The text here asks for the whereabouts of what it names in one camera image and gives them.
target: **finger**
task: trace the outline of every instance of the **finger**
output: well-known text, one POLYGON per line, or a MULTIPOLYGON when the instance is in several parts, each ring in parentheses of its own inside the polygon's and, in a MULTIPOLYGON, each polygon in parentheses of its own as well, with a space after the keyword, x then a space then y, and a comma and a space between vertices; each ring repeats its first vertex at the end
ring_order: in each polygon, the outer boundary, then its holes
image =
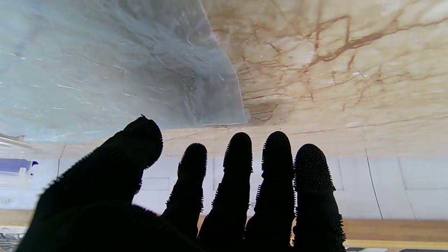
POLYGON ((294 250, 345 251, 342 216, 327 159, 315 145, 302 146, 294 165, 297 192, 297 223, 293 228, 294 250))
POLYGON ((199 231, 199 238, 225 250, 242 243, 249 208, 252 142, 246 133, 232 137, 223 166, 224 177, 216 191, 213 208, 199 231))
POLYGON ((138 118, 60 176, 41 195, 34 218, 101 201, 130 204, 162 146, 156 123, 138 118))
POLYGON ((194 143, 185 150, 177 170, 177 181, 162 218, 190 238, 198 234, 198 219, 202 211, 207 149, 194 143))
POLYGON ((294 219, 293 157, 283 132, 274 132, 266 140, 262 170, 255 215, 247 222, 244 237, 250 246, 287 248, 294 219))

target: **yellow strip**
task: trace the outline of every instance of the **yellow strip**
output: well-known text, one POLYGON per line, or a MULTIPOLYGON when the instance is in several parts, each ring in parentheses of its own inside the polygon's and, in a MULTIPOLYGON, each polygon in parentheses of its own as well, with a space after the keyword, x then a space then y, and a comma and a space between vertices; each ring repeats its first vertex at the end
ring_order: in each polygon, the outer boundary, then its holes
POLYGON ((415 249, 448 249, 448 242, 402 242, 402 241, 370 241, 346 240, 346 247, 357 248, 415 248, 415 249))

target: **frosted glass panel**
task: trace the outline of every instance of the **frosted glass panel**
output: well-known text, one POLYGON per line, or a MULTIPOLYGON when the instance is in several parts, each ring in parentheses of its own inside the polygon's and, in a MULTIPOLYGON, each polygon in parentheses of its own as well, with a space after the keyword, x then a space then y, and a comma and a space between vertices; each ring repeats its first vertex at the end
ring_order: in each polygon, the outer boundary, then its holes
POLYGON ((235 71, 199 0, 0 0, 0 133, 110 136, 246 122, 235 71))

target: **beige marble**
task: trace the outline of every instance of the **beige marble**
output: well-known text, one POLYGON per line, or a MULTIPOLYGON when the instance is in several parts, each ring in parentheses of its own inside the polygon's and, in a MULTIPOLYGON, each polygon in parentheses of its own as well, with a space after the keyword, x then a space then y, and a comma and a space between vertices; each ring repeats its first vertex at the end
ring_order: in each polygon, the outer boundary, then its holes
MULTIPOLYGON (((329 156, 446 156, 448 0, 204 6, 252 118, 242 126, 165 131, 164 155, 181 155, 191 142, 223 155, 239 131, 259 155, 266 137, 283 130, 293 151, 311 142, 329 156)), ((100 143, 68 145, 64 156, 100 143)))

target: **gloved hand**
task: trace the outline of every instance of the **gloved hand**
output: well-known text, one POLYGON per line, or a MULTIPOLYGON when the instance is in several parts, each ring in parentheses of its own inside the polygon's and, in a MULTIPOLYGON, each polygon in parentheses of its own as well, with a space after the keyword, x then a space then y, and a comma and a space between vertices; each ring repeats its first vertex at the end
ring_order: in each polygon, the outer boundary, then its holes
POLYGON ((288 138, 281 132, 269 136, 255 215, 245 226, 251 141, 245 133, 234 135, 213 209, 198 236, 207 161, 201 144, 185 151, 160 217, 132 205, 144 169, 159 158, 162 146, 160 130, 152 120, 140 117, 130 123, 41 195, 17 251, 344 251, 335 189, 325 156, 314 145, 303 146, 293 166, 288 138), (298 207, 294 247, 290 247, 294 175, 298 207))

